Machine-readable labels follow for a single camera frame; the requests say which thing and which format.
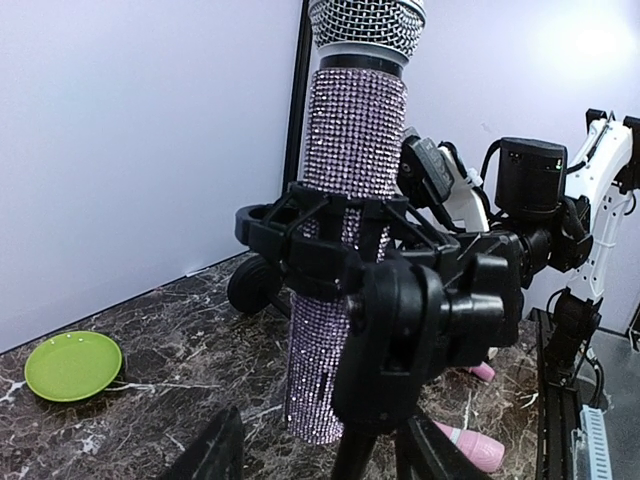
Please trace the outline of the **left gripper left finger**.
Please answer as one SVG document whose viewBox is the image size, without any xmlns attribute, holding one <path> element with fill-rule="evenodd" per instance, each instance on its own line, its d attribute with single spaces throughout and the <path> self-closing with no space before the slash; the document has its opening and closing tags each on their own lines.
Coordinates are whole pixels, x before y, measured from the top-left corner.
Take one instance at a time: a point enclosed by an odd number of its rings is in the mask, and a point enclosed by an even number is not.
<svg viewBox="0 0 640 480">
<path fill-rule="evenodd" d="M 244 478 L 245 430 L 239 410 L 219 411 L 169 468 L 170 479 Z"/>
</svg>

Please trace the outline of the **purple glitter microphone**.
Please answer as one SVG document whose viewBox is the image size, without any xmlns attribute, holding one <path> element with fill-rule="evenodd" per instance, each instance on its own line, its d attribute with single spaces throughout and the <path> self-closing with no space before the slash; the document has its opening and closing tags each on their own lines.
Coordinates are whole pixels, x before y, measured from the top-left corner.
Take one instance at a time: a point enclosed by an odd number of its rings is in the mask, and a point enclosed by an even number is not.
<svg viewBox="0 0 640 480">
<path fill-rule="evenodd" d="M 311 77 L 299 233 L 339 247 L 304 255 L 308 287 L 291 293 L 287 431 L 314 445 L 343 427 L 331 396 L 349 321 L 346 257 L 376 262 L 389 241 L 407 89 L 402 73 L 426 25 L 419 1 L 313 1 L 320 63 Z"/>
</svg>

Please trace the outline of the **black tripod mic stand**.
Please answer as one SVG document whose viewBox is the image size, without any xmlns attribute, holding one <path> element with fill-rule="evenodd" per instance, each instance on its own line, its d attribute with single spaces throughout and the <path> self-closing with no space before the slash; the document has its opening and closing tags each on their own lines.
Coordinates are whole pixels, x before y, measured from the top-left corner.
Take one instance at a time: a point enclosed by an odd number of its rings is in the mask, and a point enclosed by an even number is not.
<svg viewBox="0 0 640 480">
<path fill-rule="evenodd" d="M 301 273 L 305 254 L 341 253 L 299 233 L 309 205 L 301 192 L 294 183 L 277 202 L 243 207 L 235 219 L 236 238 L 292 290 L 310 285 Z M 475 366 L 491 347 L 517 338 L 523 248 L 516 234 L 446 235 L 402 196 L 391 200 L 387 217 L 389 241 L 379 261 L 346 257 L 349 333 L 332 394 L 344 426 L 335 479 L 362 478 L 377 439 L 389 434 L 405 479 L 404 426 L 414 415 L 428 417 L 417 406 L 423 385 L 449 367 Z"/>
</svg>

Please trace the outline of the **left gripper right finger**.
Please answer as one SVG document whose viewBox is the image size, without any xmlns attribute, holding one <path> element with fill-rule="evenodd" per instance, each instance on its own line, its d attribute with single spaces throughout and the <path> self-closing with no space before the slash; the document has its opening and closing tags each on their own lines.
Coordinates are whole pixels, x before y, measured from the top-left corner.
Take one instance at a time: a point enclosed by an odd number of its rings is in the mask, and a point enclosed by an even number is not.
<svg viewBox="0 0 640 480">
<path fill-rule="evenodd" d="M 490 479 L 428 417 L 414 415 L 404 426 L 405 479 Z"/>
</svg>

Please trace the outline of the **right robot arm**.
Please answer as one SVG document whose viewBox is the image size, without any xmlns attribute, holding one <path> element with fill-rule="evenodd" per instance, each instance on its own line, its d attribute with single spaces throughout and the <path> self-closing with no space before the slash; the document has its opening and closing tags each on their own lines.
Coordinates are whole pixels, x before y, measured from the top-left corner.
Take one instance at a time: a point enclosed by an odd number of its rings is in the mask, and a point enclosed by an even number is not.
<svg viewBox="0 0 640 480">
<path fill-rule="evenodd" d="M 639 187 L 639 120 L 590 109 L 587 136 L 574 157 L 536 139 L 496 141 L 495 205 L 502 227 L 521 234 L 524 285 L 549 267 L 568 273 L 543 349 L 550 380 L 569 383 L 579 349 L 601 321 L 606 270 L 624 209 Z"/>
</svg>

